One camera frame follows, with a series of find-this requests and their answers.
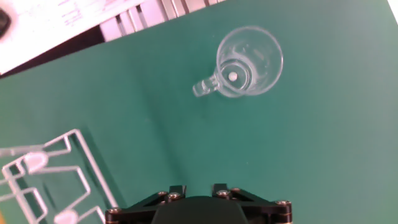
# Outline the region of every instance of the white paper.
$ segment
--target white paper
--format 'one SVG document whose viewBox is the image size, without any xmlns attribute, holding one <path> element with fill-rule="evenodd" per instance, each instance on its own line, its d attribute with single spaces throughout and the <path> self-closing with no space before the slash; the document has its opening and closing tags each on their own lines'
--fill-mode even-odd
<svg viewBox="0 0 398 224">
<path fill-rule="evenodd" d="M 0 39 L 0 74 L 144 0 L 0 0 L 11 26 Z"/>
</svg>

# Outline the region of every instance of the glass mug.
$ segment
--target glass mug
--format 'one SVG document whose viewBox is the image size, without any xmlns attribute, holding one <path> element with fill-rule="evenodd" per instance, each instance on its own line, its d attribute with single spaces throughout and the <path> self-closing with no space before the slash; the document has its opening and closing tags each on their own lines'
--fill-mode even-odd
<svg viewBox="0 0 398 224">
<path fill-rule="evenodd" d="M 258 95 L 271 89 L 282 73 L 282 50 L 260 27 L 241 27 L 221 41 L 214 74 L 193 86 L 195 96 L 218 90 L 228 97 Z"/>
</svg>

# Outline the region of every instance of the small white object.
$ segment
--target small white object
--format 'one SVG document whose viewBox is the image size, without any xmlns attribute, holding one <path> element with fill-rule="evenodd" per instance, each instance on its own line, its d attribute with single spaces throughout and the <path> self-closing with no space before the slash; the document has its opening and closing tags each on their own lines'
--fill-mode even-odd
<svg viewBox="0 0 398 224">
<path fill-rule="evenodd" d="M 238 79 L 238 74 L 236 72 L 231 72 L 229 73 L 228 78 L 231 82 L 235 82 Z"/>
<path fill-rule="evenodd" d="M 43 152 L 30 152 L 24 157 L 25 164 L 27 166 L 27 171 L 29 174 L 43 169 L 49 163 L 48 155 Z"/>
<path fill-rule="evenodd" d="M 76 224 L 79 215 L 73 209 L 59 213 L 54 218 L 55 224 Z"/>
</svg>

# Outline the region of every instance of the bolt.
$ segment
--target bolt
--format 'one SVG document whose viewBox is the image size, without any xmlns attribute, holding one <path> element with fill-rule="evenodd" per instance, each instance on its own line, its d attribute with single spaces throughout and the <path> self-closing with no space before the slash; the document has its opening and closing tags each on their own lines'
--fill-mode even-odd
<svg viewBox="0 0 398 224">
<path fill-rule="evenodd" d="M 176 192 L 169 193 L 169 199 L 171 199 L 171 200 L 178 199 L 180 196 L 181 195 L 179 193 L 176 193 Z"/>
<path fill-rule="evenodd" d="M 116 207 L 116 208 L 108 209 L 108 212 L 109 212 L 110 214 L 115 214 L 115 213 L 121 212 L 121 210 L 122 210 L 121 208 Z"/>
<path fill-rule="evenodd" d="M 157 194 L 160 196 L 163 196 L 163 195 L 167 195 L 167 192 L 158 192 Z"/>
<path fill-rule="evenodd" d="M 288 201 L 288 200 L 278 200 L 275 201 L 274 203 L 276 203 L 277 205 L 291 205 L 292 202 Z"/>
<path fill-rule="evenodd" d="M 227 190 L 219 190 L 219 191 L 217 191 L 217 195 L 218 196 L 226 197 L 226 196 L 228 196 L 228 194 L 229 194 L 229 191 L 227 191 Z"/>
</svg>

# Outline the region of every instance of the white wire rack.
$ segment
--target white wire rack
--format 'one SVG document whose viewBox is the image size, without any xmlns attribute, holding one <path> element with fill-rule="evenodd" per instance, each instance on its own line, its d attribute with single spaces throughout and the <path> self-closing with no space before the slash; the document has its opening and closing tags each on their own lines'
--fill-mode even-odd
<svg viewBox="0 0 398 224">
<path fill-rule="evenodd" d="M 100 24 L 106 42 L 225 0 L 146 0 Z"/>
<path fill-rule="evenodd" d="M 72 146 L 70 144 L 70 137 L 72 136 L 75 136 L 77 138 L 78 143 L 83 149 L 85 156 L 87 157 L 91 168 L 93 169 L 93 172 L 95 173 L 95 176 L 98 179 L 98 182 L 100 183 L 101 188 L 109 201 L 109 204 L 112 207 L 118 207 L 118 204 L 114 199 L 112 192 L 110 191 L 100 171 L 100 168 L 95 162 L 94 157 L 89 147 L 87 146 L 85 139 L 83 138 L 83 135 L 78 129 L 73 129 L 42 145 L 5 148 L 0 150 L 0 155 L 12 156 L 16 154 L 24 154 L 23 156 L 3 166 L 2 174 L 4 176 L 4 180 L 0 180 L 0 185 L 8 184 L 12 193 L 0 196 L 0 202 L 5 202 L 11 198 L 15 198 L 24 215 L 26 216 L 29 224 L 40 223 L 40 221 L 46 218 L 49 210 L 37 188 L 29 187 L 26 189 L 21 189 L 17 180 L 27 175 L 32 176 L 62 172 L 75 172 L 79 176 L 80 182 L 82 183 L 85 192 L 83 193 L 83 195 L 74 200 L 70 205 L 62 209 L 61 212 L 56 214 L 53 222 L 56 224 L 76 224 L 88 217 L 89 215 L 97 213 L 102 223 L 105 223 L 104 213 L 100 206 L 94 206 L 88 211 L 82 213 L 81 215 L 79 215 L 78 212 L 76 212 L 76 210 L 74 209 L 77 205 L 82 203 L 82 201 L 84 201 L 91 193 L 91 187 L 82 169 L 79 166 L 48 166 L 50 158 L 71 153 Z M 49 147 L 62 141 L 65 144 L 65 149 L 46 151 L 46 149 L 48 149 Z M 13 173 L 11 168 L 16 168 L 17 173 Z M 41 209 L 40 216 L 37 217 L 37 215 L 34 214 L 33 209 L 30 207 L 26 199 L 27 194 L 33 194 L 37 205 Z"/>
</svg>

